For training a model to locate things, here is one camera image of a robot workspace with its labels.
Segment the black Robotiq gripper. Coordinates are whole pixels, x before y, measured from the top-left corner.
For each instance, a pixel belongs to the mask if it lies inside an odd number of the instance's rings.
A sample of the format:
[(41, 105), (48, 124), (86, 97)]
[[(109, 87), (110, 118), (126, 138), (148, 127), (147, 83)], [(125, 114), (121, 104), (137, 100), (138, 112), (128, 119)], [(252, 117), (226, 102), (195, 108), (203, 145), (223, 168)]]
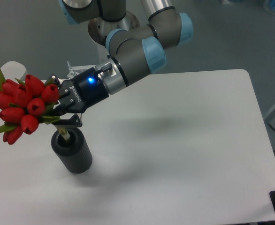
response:
[(98, 78), (98, 71), (90, 68), (72, 79), (62, 80), (56, 75), (50, 75), (45, 86), (54, 84), (59, 88), (59, 103), (54, 104), (51, 116), (61, 117), (72, 114), (69, 119), (60, 118), (50, 122), (59, 128), (80, 128), (83, 125), (82, 113), (87, 108), (109, 97), (104, 83)]

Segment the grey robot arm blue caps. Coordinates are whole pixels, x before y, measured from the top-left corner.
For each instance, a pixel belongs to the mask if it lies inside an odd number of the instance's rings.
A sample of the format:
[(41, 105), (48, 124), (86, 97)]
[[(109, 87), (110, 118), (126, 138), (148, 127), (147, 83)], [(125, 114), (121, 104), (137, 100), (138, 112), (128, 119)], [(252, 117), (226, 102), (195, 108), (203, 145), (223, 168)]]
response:
[(133, 28), (124, 0), (61, 0), (69, 23), (98, 23), (107, 57), (95, 66), (69, 66), (68, 79), (51, 76), (58, 105), (45, 123), (58, 128), (82, 125), (85, 110), (166, 65), (165, 50), (190, 41), (193, 24), (170, 0), (144, 0), (148, 24)]

